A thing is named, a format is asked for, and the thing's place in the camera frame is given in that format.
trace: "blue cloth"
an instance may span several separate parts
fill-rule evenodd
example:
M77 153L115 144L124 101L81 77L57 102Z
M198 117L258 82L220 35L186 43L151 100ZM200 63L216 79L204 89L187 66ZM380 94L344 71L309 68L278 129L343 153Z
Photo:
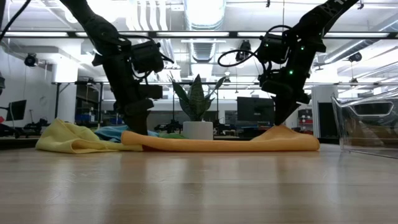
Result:
M97 129L94 133L101 139L111 142L121 142L123 131L128 129L127 125L124 126L108 126ZM153 131L148 131L149 136L159 137L159 134Z

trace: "cloth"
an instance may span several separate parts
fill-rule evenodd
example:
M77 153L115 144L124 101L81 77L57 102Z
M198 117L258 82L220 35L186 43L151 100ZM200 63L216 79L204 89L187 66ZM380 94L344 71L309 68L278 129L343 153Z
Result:
M142 151L141 145L102 141L93 131L55 119L37 141L36 149L83 154L90 152Z
M160 138L167 138L167 139L187 139L182 134L177 134L177 133L170 133L170 134L160 133L159 137Z
M122 143L126 146L140 144L159 151L174 152L317 151L320 147L314 136L297 133L285 126L274 126L251 141L162 139L125 131Z
M94 133L101 139L111 142L121 142L123 131L127 131L127 125L122 126L108 126L102 127L94 131ZM159 137L159 134L153 131L148 131L148 136Z

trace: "potted plant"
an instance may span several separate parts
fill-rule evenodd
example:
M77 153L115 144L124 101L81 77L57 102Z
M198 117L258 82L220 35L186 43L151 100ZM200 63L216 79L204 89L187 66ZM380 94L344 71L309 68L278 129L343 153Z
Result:
M205 96L200 80L200 75L196 77L188 93L179 84L173 81L173 88L180 98L182 110L189 116L191 121L183 123L183 135L189 139L213 140L213 123L204 122L203 116L210 108L212 94L220 88L225 77L220 78L215 88Z

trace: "white pot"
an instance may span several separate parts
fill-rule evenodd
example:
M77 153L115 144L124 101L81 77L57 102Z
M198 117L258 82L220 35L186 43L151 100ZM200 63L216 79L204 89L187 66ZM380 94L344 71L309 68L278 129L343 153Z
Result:
M186 121L183 135L188 139L213 140L213 123L205 121Z

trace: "ceiling light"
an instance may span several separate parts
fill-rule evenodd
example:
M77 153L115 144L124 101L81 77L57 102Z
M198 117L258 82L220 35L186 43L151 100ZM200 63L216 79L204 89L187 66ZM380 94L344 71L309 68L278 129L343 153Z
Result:
M143 36L148 36L148 32L120 32L119 34L126 36L128 38L131 38L132 36L135 35L143 35Z
M203 32L203 31L186 31L186 32L158 32L158 37L227 37L229 32Z
M217 43L226 43L225 40L181 40L181 43L190 44L190 43L199 43L199 44L217 44Z
M265 34L265 32L238 32L238 37L260 37ZM282 32L271 32L270 34L282 35Z
M330 32L325 34L325 37L344 37L344 38L381 38L387 37L389 33L387 32Z
M77 32L76 36L78 36L78 37L88 37L87 33L85 33L85 32Z
M6 32L5 37L68 37L66 32Z

